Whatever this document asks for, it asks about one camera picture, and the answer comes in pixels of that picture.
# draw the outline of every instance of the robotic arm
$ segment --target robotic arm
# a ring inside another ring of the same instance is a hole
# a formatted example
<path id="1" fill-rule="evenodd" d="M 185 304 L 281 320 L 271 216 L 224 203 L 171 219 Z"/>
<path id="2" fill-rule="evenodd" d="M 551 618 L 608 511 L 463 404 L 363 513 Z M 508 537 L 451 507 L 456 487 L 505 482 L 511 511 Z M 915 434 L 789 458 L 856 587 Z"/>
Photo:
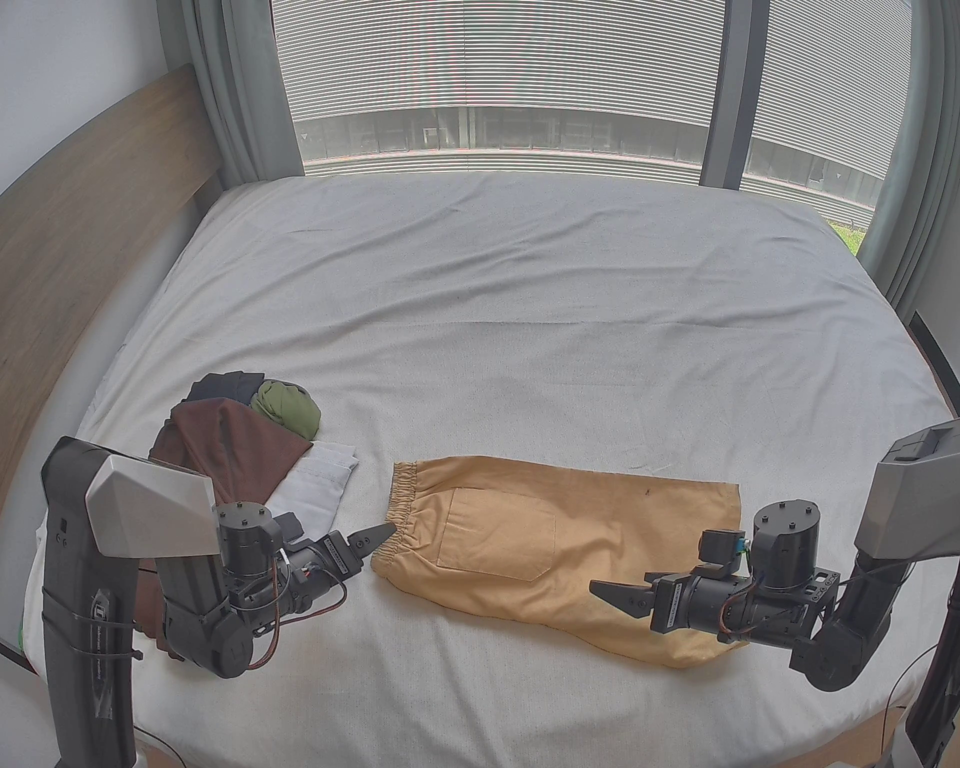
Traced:
<path id="1" fill-rule="evenodd" d="M 306 613 L 334 586 L 346 597 L 344 582 L 396 529 L 305 539 L 292 514 L 274 518 L 252 502 L 215 506 L 208 477 L 72 438 L 60 439 L 41 475 L 49 505 L 43 639 L 62 768 L 136 761 L 141 558 L 156 561 L 171 648 L 232 678 L 256 668 L 253 639 L 277 632 L 282 616 Z"/>
<path id="2" fill-rule="evenodd" d="M 910 565 L 960 554 L 958 476 L 960 420 L 896 441 L 876 466 L 846 582 L 815 564 L 820 511 L 798 499 L 757 512 L 749 544 L 743 531 L 705 531 L 703 562 L 689 573 L 647 573 L 649 586 L 592 581 L 589 588 L 635 618 L 649 615 L 653 632 L 689 628 L 720 642 L 789 649 L 791 669 L 821 690 L 839 690 L 856 680 L 886 635 Z M 742 555 L 749 576 L 736 575 Z M 960 570 L 924 686 L 877 765 L 937 765 L 958 710 Z"/>

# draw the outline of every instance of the green-gray curtain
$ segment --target green-gray curtain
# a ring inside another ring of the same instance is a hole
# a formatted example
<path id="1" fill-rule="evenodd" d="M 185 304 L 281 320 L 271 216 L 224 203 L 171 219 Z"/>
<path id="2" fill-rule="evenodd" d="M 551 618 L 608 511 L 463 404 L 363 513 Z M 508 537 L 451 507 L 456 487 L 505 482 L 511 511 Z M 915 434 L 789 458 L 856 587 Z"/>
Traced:
<path id="1" fill-rule="evenodd" d="M 857 257 L 908 323 L 960 182 L 960 12 L 913 0 L 910 84 L 900 134 Z"/>
<path id="2" fill-rule="evenodd" d="M 268 0 L 156 0 L 167 66 L 192 63 L 225 188 L 302 176 Z"/>

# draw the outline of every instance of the back pocket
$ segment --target back pocket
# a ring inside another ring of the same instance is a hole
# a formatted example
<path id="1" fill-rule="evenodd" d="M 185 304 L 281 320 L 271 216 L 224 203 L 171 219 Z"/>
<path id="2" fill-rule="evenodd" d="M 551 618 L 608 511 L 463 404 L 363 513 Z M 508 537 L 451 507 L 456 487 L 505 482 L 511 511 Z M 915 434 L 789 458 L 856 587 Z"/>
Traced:
<path id="1" fill-rule="evenodd" d="M 556 519 L 538 498 L 454 489 L 437 566 L 530 582 L 553 565 Z"/>

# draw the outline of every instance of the wooden headboard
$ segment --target wooden headboard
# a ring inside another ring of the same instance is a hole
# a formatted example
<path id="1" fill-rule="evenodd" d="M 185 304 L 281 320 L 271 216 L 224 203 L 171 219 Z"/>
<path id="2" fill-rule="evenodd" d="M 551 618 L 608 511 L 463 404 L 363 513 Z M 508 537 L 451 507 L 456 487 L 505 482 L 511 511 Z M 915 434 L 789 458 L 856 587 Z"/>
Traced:
<path id="1" fill-rule="evenodd" d="M 0 195 L 0 505 L 87 324 L 220 164 L 186 65 L 97 115 Z"/>

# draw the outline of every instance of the brown garment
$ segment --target brown garment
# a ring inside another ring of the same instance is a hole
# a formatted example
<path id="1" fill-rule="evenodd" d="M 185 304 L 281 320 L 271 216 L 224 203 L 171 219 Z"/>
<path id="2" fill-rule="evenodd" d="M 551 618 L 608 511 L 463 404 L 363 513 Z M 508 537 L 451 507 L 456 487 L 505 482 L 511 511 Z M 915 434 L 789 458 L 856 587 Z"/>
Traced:
<path id="1" fill-rule="evenodd" d="M 589 593 L 687 571 L 707 528 L 737 528 L 736 485 L 460 456 L 394 465 L 396 533 L 373 570 L 406 592 L 479 616 L 564 630 L 616 654 L 688 667 L 731 646 L 694 630 L 650 632 Z"/>
<path id="2" fill-rule="evenodd" d="M 193 469 L 213 480 L 218 504 L 265 504 L 280 481 L 312 445 L 299 435 L 226 397 L 182 402 L 170 412 L 150 458 Z M 152 560 L 140 563 L 133 619 L 156 647 L 169 651 L 162 634 L 163 596 Z"/>

